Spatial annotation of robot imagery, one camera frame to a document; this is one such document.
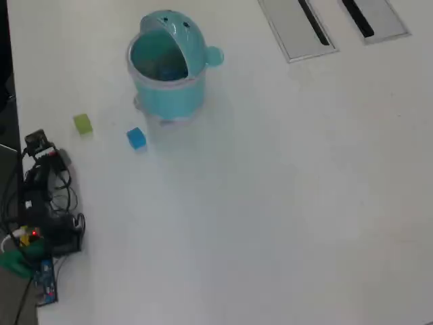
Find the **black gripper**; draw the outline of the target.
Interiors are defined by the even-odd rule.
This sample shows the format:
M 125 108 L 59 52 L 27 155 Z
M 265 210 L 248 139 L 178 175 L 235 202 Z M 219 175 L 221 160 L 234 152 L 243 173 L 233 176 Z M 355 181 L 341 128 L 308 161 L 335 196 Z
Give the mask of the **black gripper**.
M 67 171 L 72 161 L 65 149 L 50 147 L 34 156 L 36 163 L 48 165 L 55 172 Z

